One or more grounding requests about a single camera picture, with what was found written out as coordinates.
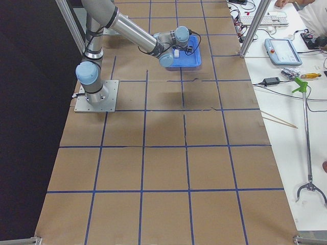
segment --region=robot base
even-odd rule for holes
[[[109,91],[107,99],[97,104],[90,104],[84,96],[79,96],[74,111],[77,113],[115,112],[119,80],[103,81],[103,86],[106,86]],[[84,93],[82,86],[79,93]]]

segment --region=screwdriver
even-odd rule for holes
[[[317,77],[321,77],[321,74],[320,73],[308,73],[308,74],[301,75],[301,78],[313,79],[313,78],[317,78]]]

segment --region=blue tray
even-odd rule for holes
[[[189,46],[196,48],[198,45],[196,36],[190,36]],[[174,63],[170,67],[197,67],[201,65],[200,47],[198,47],[194,54],[187,56],[184,51],[179,51],[179,58],[174,59]]]

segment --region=white keyboard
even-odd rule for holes
[[[240,22],[245,26],[250,26],[254,16],[240,16]],[[261,27],[288,27],[287,17],[265,15],[260,23]]]

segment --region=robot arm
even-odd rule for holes
[[[144,50],[143,53],[158,58],[163,67],[173,64],[173,48],[186,52],[192,51],[192,47],[188,47],[192,31],[186,27],[178,27],[174,31],[152,36],[122,15],[111,0],[82,0],[82,4],[87,12],[86,40],[82,62],[76,67],[76,76],[83,86],[82,93],[78,95],[85,95],[85,98],[77,100],[76,112],[114,112],[115,110],[118,87],[114,87],[118,86],[119,82],[103,81],[100,76],[104,27],[117,31]]]
[[[190,31],[186,27],[178,27],[175,31],[158,33],[152,36],[121,14],[111,0],[82,0],[82,4],[87,14],[98,24],[114,29],[143,49],[146,54],[158,58],[160,64],[164,67],[173,64],[172,48],[189,51]]]

